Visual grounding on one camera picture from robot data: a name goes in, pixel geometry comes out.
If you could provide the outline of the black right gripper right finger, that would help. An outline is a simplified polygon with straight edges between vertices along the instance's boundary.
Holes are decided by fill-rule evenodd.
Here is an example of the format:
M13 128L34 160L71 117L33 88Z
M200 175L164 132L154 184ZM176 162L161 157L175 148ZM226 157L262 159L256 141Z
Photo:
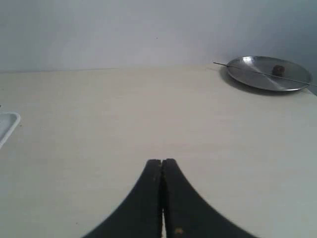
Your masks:
M162 163L164 219L168 238L253 238L213 209L191 186L177 162Z

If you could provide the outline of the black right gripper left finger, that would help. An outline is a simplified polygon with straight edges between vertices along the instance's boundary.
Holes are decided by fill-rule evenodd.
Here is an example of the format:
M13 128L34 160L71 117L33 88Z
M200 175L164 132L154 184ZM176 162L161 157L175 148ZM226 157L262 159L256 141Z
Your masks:
M161 160L151 159L136 184L107 219L86 238L160 238L162 235Z

